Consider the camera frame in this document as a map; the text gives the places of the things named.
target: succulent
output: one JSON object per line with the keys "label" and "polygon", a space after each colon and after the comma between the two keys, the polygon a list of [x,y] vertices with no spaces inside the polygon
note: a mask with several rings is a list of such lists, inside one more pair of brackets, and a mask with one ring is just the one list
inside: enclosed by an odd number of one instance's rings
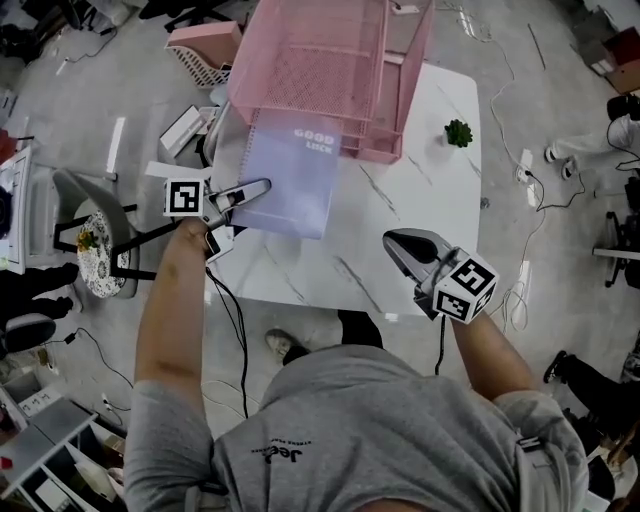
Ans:
{"label": "succulent", "polygon": [[469,145],[469,142],[473,141],[473,135],[471,134],[471,128],[469,128],[469,125],[459,121],[458,119],[454,119],[445,126],[444,131],[447,132],[447,141],[452,146],[466,148]]}

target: small potted plant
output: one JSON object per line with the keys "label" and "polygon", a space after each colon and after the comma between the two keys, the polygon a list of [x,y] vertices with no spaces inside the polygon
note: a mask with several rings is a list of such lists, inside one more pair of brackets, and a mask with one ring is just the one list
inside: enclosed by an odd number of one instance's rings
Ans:
{"label": "small potted plant", "polygon": [[444,127],[444,139],[451,146],[466,148],[473,141],[473,134],[467,123],[454,119]]}
{"label": "small potted plant", "polygon": [[76,239],[76,245],[80,252],[86,252],[92,248],[98,248],[98,240],[96,240],[93,231],[82,231]]}

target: marble table top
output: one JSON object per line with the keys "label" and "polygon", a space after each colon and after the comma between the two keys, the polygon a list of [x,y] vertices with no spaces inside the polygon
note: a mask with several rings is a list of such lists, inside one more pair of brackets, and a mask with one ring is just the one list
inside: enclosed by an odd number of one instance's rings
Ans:
{"label": "marble table top", "polygon": [[[464,149],[442,144],[453,119],[469,124]],[[238,182],[248,128],[231,112],[222,127],[212,178]],[[239,297],[378,313],[422,314],[413,283],[382,246],[385,231],[422,228],[475,251],[481,182],[478,92],[473,79],[424,63],[404,132],[402,158],[385,166],[340,159],[321,240],[248,229],[212,270]],[[216,293],[207,282],[210,291]]]}

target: shoe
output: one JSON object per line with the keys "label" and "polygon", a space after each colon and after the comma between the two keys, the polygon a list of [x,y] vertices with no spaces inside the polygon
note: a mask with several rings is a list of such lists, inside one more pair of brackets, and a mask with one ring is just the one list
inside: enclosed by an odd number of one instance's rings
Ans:
{"label": "shoe", "polygon": [[280,364],[282,364],[284,356],[291,350],[291,347],[296,345],[302,347],[302,343],[282,329],[268,330],[264,335],[264,341],[267,342],[267,345],[269,345],[269,348],[276,356],[276,361]]}
{"label": "shoe", "polygon": [[555,162],[558,159],[556,154],[553,152],[553,148],[551,146],[547,146],[545,148],[544,159],[547,161],[548,164],[550,164],[551,162]]}
{"label": "shoe", "polygon": [[82,302],[80,301],[80,297],[78,297],[78,293],[76,292],[75,286],[72,284],[68,284],[66,287],[67,296],[73,302],[73,306],[69,310],[71,313],[80,313],[83,309]]}
{"label": "shoe", "polygon": [[576,172],[576,163],[572,158],[569,158],[562,164],[560,175],[563,180],[569,180]]}
{"label": "shoe", "polygon": [[542,380],[545,384],[549,384],[549,382],[551,382],[553,379],[557,377],[556,368],[558,367],[558,364],[560,364],[560,361],[562,361],[565,357],[567,357],[567,355],[568,354],[566,350],[561,350],[556,354],[556,357],[554,357],[553,362],[549,365],[549,368],[547,368],[547,371],[544,372],[544,377],[542,378]]}

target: black pants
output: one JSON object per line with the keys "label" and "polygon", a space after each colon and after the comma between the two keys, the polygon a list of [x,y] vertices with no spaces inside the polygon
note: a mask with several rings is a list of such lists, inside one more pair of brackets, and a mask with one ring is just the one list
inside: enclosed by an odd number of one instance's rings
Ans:
{"label": "black pants", "polygon": [[640,382],[620,384],[608,379],[576,356],[560,361],[557,371],[574,395],[612,438],[624,435],[640,417]]}
{"label": "black pants", "polygon": [[[343,345],[369,345],[384,349],[380,331],[378,331],[376,324],[373,323],[367,313],[341,309],[338,311],[338,318],[342,322]],[[306,348],[295,345],[284,356],[282,364],[287,365],[308,353],[309,351]]]}
{"label": "black pants", "polygon": [[40,313],[53,320],[63,318],[73,306],[70,298],[33,300],[33,297],[71,284],[77,277],[78,267],[72,263],[46,270],[29,268],[23,275],[14,274],[8,270],[1,271],[0,322],[2,327],[11,318],[28,313]]}

